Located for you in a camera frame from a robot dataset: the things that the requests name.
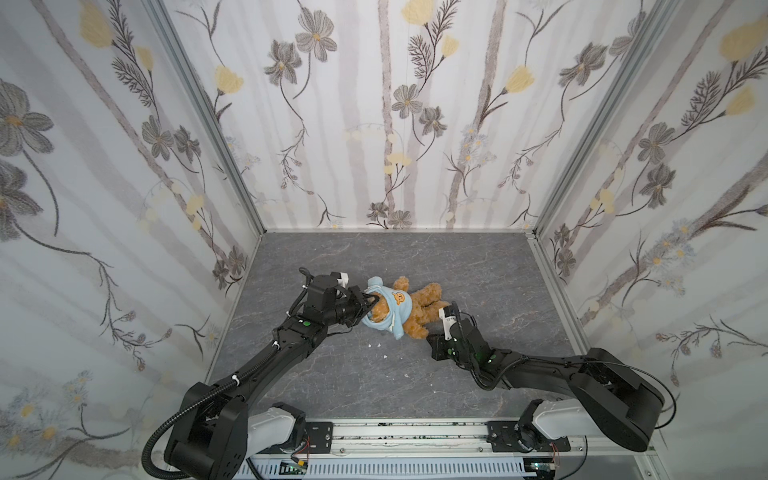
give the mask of metal corner post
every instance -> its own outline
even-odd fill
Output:
[[[174,64],[174,69],[179,75],[187,96],[191,100],[200,120],[203,122],[208,137],[214,144],[214,148],[221,159],[222,167],[227,172],[227,177],[230,179],[235,193],[240,198],[251,227],[257,235],[263,235],[266,233],[266,228],[259,217],[256,206],[251,200],[251,194],[243,178],[240,176],[237,162],[227,147],[227,141],[224,139],[219,122],[216,120],[216,115],[212,110],[210,102],[207,100],[203,86],[195,75],[194,68],[181,44],[181,40],[168,15],[168,10],[163,4],[163,0],[141,0],[141,2],[149,14],[152,26],[160,37],[165,51]]]
[[[544,208],[539,214],[535,228],[537,234],[549,228],[549,224],[553,221],[558,208],[578,178],[589,154],[600,140],[609,120],[624,100],[624,96],[629,91],[637,73],[653,52],[656,43],[661,38],[664,29],[669,24],[673,13],[680,3],[681,0],[657,0],[654,3],[653,8],[650,10],[637,34],[637,40],[632,44],[627,53],[626,60],[621,63],[616,78],[614,78],[614,81],[608,88],[587,130],[573,150],[571,159],[568,161],[558,181],[554,184]]]

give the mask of brown fur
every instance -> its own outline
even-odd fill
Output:
[[[395,280],[395,283],[392,285],[392,288],[395,290],[402,290],[404,292],[408,291],[408,287],[408,278],[405,276]],[[374,293],[374,295],[381,298],[381,295],[378,293]],[[440,300],[441,296],[442,288],[439,283],[430,283],[418,292],[412,293],[413,308],[411,309],[411,315],[402,324],[402,329],[412,338],[427,338],[428,331],[423,325],[439,320],[439,310],[450,305],[450,303]],[[389,315],[389,305],[384,300],[379,301],[371,310],[371,320],[374,322],[381,322],[387,315]]]

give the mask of black robotic arm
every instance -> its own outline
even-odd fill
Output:
[[[270,344],[232,375],[211,386],[202,382],[192,386],[179,412],[147,440],[141,454],[147,473],[166,479],[232,478],[247,457],[249,408],[329,336],[329,326],[352,328],[379,301],[357,286],[347,288],[344,273],[312,276],[304,268],[300,272],[306,278],[303,291],[283,323],[273,330]],[[528,387],[575,396],[608,438],[637,452],[647,449],[663,396],[605,350],[591,349],[585,356],[567,358],[526,356],[491,348],[474,319],[462,319],[455,303],[446,307],[442,316],[446,333],[428,337],[432,358],[454,359],[483,389],[491,390],[502,383],[509,388]],[[515,441],[522,452],[548,442],[535,421],[526,420],[537,405],[533,402],[526,409],[521,429],[516,431]],[[303,414],[292,415],[296,424],[286,447],[298,446],[303,437],[298,432],[303,428]],[[157,440],[169,429],[172,431],[164,460],[179,472],[158,468],[151,458]]]

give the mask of gray tabletop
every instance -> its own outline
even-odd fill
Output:
[[[521,233],[268,233],[247,278],[214,366],[213,379],[235,370],[271,339],[301,291],[300,266],[315,275],[341,271],[350,285],[371,276],[385,285],[401,275],[413,292],[442,284],[443,299],[475,316],[491,346],[549,356],[572,355],[544,280]],[[430,329],[442,331],[440,322]],[[343,326],[335,329],[345,330]],[[519,416],[533,389],[480,390],[450,360],[430,358],[429,344],[358,325],[327,339],[255,406],[282,401],[308,418]]]

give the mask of brown teddy bear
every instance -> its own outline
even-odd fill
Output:
[[[392,289],[382,285],[381,278],[375,276],[368,282],[368,293],[377,295],[381,300],[373,307],[364,320],[375,329],[389,329],[400,338],[402,331],[412,338],[425,339],[429,332],[423,325],[440,319],[439,310],[450,303],[440,300],[442,288],[439,283],[430,283],[418,292],[408,294],[408,278],[401,276],[392,285]],[[387,319],[388,325],[382,328],[380,323]]]

